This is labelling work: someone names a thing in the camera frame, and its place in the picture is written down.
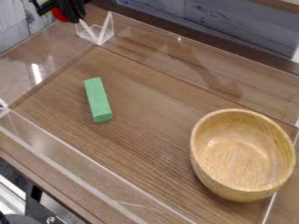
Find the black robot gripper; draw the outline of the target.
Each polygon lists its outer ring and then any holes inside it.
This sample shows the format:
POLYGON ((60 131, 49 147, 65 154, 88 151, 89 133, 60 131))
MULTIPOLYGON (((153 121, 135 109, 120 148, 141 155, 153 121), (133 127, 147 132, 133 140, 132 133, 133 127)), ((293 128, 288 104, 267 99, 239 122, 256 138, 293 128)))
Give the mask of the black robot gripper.
POLYGON ((76 24, 85 17, 85 4, 91 0, 29 0, 37 14, 41 16, 49 11, 64 13, 67 19, 76 24))

